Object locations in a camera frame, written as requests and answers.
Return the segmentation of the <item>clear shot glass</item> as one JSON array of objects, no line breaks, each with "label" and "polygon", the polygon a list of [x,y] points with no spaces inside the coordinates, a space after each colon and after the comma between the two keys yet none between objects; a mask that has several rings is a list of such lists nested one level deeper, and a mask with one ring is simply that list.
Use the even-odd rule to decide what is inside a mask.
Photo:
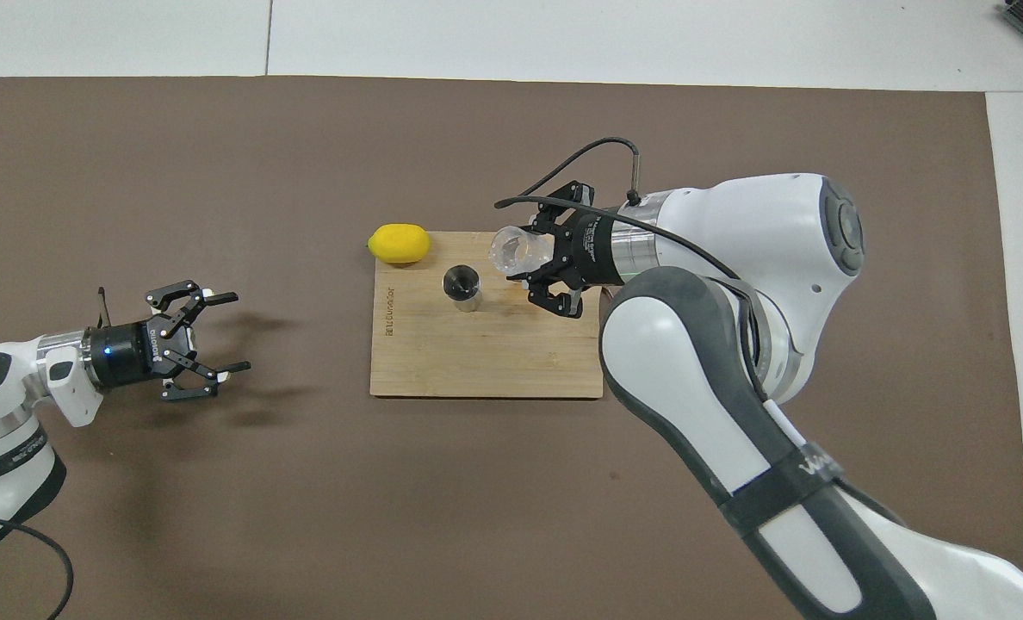
[{"label": "clear shot glass", "polygon": [[506,277],[539,270],[554,258],[554,236],[520,226],[500,228],[489,245],[489,263]]}]

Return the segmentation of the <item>yellow lemon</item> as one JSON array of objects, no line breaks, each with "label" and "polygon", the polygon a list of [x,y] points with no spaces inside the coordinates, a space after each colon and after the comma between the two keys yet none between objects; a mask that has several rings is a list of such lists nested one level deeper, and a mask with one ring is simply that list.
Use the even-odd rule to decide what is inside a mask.
[{"label": "yellow lemon", "polygon": [[416,224],[388,223],[379,226],[366,247],[385,264],[414,264],[428,255],[431,237]]}]

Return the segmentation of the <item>steel jigger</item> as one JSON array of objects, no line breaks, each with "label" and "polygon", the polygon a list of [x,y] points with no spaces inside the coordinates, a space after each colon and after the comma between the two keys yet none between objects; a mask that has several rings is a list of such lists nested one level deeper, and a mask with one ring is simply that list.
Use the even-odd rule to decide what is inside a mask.
[{"label": "steel jigger", "polygon": [[442,290],[461,313],[473,313],[481,305],[481,278],[468,264],[456,264],[444,272]]}]

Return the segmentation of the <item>wooden cutting board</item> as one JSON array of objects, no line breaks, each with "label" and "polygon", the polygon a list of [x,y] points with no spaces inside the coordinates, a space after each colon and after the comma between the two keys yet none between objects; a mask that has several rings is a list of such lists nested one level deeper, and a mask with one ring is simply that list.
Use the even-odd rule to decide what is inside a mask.
[{"label": "wooden cutting board", "polygon": [[[375,264],[370,392],[379,397],[599,398],[599,289],[582,317],[531,305],[489,263],[491,232],[431,232],[421,262]],[[464,313],[443,291],[445,271],[479,272],[480,305]]]}]

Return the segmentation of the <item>brown table mat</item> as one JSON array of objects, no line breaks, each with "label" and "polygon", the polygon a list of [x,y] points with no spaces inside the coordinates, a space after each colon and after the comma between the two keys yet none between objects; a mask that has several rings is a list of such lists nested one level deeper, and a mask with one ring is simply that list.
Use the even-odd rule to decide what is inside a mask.
[{"label": "brown table mat", "polygon": [[33,525],[65,620],[797,620],[613,397],[369,393],[382,224],[488,232],[604,136],[642,188],[827,174],[865,267],[783,405],[915,529],[1023,570],[1023,444],[980,93],[311,76],[0,79],[0,343],[148,313],[193,279],[217,398],[118,389]]}]

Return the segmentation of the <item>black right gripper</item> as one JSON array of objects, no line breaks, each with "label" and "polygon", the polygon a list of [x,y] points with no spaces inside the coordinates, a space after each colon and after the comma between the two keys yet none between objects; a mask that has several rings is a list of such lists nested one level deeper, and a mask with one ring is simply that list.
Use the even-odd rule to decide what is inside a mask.
[{"label": "black right gripper", "polygon": [[[591,185],[571,181],[549,195],[530,200],[536,212],[530,217],[529,232],[555,237],[554,274],[532,272],[524,278],[531,305],[563,318],[579,319],[584,310],[584,287],[619,285],[611,251],[614,220],[609,212],[591,214],[574,207],[594,207],[595,197],[597,190]],[[570,290],[551,294],[549,287],[557,282],[566,283]]]}]

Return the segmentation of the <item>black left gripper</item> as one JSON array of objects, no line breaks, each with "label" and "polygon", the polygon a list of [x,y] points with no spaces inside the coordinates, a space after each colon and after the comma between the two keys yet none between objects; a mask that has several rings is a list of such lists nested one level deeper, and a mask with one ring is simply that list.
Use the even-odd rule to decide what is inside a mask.
[{"label": "black left gripper", "polygon": [[[238,299],[236,293],[212,293],[193,280],[153,289],[146,293],[146,302],[152,310],[148,321],[87,330],[88,372],[100,388],[164,378],[160,397],[165,403],[213,398],[219,395],[220,385],[225,381],[251,369],[251,362],[239,361],[214,369],[191,356],[165,350],[164,340],[158,334],[192,326],[205,307],[226,305]],[[201,381],[189,386],[178,384],[177,377],[186,373]]]}]

